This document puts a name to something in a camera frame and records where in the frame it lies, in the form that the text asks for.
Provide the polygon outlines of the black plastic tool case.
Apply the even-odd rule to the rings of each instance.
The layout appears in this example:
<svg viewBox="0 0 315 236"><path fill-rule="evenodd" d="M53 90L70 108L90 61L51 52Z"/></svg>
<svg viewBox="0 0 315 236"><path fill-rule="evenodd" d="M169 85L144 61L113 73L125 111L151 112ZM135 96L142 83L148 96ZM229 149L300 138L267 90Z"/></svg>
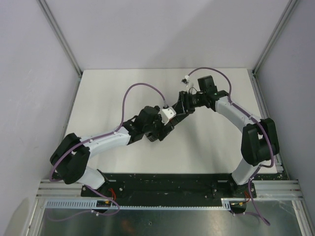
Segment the black plastic tool case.
<svg viewBox="0 0 315 236"><path fill-rule="evenodd" d="M178 125L180 122L182 122L186 117L188 117L189 114L188 113L185 113L185 112L176 112L176 115L175 117L173 117L171 120L170 120L170 123L173 127L175 127L176 125Z"/></svg>

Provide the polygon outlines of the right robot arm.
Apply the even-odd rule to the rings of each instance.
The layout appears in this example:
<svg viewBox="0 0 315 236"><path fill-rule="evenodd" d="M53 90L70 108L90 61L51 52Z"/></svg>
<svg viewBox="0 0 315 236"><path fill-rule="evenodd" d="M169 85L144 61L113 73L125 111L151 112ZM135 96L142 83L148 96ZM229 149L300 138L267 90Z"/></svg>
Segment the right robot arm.
<svg viewBox="0 0 315 236"><path fill-rule="evenodd" d="M178 101L172 106L176 115L170 122L175 126L193 114L196 108L207 107L224 116L239 129L242 133L242 160L229 175L227 185L228 194L239 197L245 191L244 185L253 179L260 168L274 164L274 156L280 151L275 123L271 118L262 119L250 114L233 102L227 91L217 89L212 76L205 76L197 81L199 90L193 94L190 91L193 85L189 76L182 79L187 89L179 92Z"/></svg>

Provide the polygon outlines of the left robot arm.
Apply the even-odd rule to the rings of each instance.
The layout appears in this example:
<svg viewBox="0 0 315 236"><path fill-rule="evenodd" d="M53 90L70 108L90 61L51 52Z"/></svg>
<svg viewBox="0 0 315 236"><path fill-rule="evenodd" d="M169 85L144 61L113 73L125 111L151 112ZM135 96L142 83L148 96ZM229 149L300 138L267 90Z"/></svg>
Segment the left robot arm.
<svg viewBox="0 0 315 236"><path fill-rule="evenodd" d="M104 174L88 166L88 160L112 148L127 146L143 137L154 142L162 141L172 130L171 121L177 115L172 107L146 106L133 118L109 133L78 137L66 135L50 158L59 178L65 184L80 183L89 186L97 196L108 193L109 185Z"/></svg>

